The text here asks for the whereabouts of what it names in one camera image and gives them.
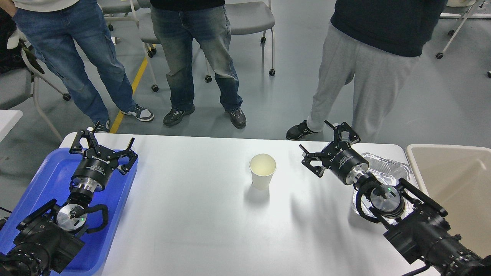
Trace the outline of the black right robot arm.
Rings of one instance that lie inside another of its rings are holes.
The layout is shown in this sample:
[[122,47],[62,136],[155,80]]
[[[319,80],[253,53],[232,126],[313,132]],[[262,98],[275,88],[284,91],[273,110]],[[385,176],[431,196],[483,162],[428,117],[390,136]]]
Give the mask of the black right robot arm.
[[369,162],[352,144],[359,138],[349,124],[332,125],[333,141],[321,152],[303,149],[302,164],[318,177],[325,169],[356,190],[358,214],[372,223],[381,223],[384,237],[408,262],[417,259],[424,267],[408,273],[422,273],[430,267],[442,276],[489,276],[490,256],[481,258],[461,244],[459,234],[449,234],[447,211],[404,178],[397,185],[382,184],[368,171]]

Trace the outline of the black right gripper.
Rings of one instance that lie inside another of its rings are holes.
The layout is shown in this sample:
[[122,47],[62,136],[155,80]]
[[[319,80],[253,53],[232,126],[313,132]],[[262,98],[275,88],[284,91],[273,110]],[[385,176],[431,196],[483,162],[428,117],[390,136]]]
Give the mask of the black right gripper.
[[[304,151],[302,164],[319,178],[326,169],[330,169],[345,185],[356,184],[369,167],[369,162],[351,148],[353,144],[360,143],[361,138],[346,122],[337,125],[327,120],[324,122],[334,131],[333,142],[316,153],[309,152],[300,144]],[[312,161],[319,161],[321,165],[312,166]]]

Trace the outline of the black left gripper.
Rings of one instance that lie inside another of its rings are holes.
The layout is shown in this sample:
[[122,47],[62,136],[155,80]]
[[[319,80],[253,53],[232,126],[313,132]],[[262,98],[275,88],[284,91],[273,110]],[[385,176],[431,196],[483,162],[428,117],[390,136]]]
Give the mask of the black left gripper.
[[[77,188],[103,191],[115,169],[122,175],[126,175],[138,159],[137,153],[132,149],[135,138],[130,139],[124,150],[118,152],[107,148],[101,150],[93,130],[81,130],[76,133],[69,149],[70,154],[82,154],[82,139],[87,141],[88,149],[85,150],[82,160],[71,178],[72,183]],[[119,160],[123,158],[128,158],[128,162],[119,164]]]

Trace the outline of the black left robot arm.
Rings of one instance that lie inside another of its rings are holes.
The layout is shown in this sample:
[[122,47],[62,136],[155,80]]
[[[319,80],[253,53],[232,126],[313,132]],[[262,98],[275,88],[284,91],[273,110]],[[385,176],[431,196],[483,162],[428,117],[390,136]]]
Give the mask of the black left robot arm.
[[90,276],[107,257],[137,170],[123,150],[76,133],[51,152],[1,230],[2,276]]

